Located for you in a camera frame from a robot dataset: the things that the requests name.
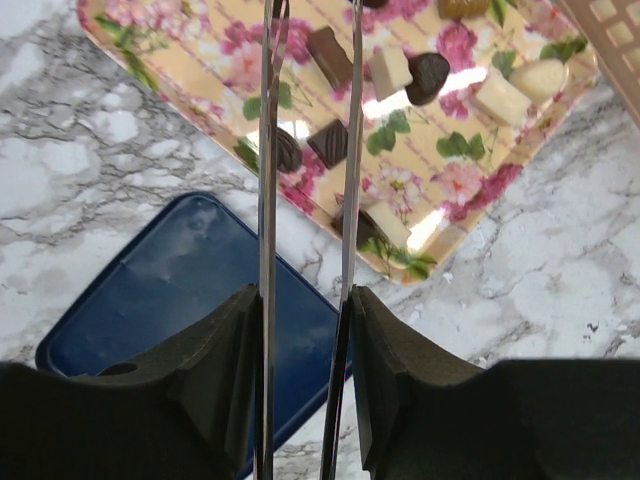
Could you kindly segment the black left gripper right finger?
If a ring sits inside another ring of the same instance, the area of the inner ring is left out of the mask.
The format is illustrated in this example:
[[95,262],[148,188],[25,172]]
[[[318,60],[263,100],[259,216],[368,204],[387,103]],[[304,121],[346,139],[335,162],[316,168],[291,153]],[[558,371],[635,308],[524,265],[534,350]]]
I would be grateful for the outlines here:
[[635,479],[635,359],[512,359],[482,369],[350,301],[363,468],[374,479]]

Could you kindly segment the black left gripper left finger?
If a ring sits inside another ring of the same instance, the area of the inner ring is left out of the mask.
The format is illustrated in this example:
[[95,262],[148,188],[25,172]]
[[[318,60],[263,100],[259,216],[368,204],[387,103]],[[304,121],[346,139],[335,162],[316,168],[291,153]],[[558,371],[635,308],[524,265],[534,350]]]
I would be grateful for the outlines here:
[[232,479],[252,417],[258,291],[97,376],[1,367],[5,479]]

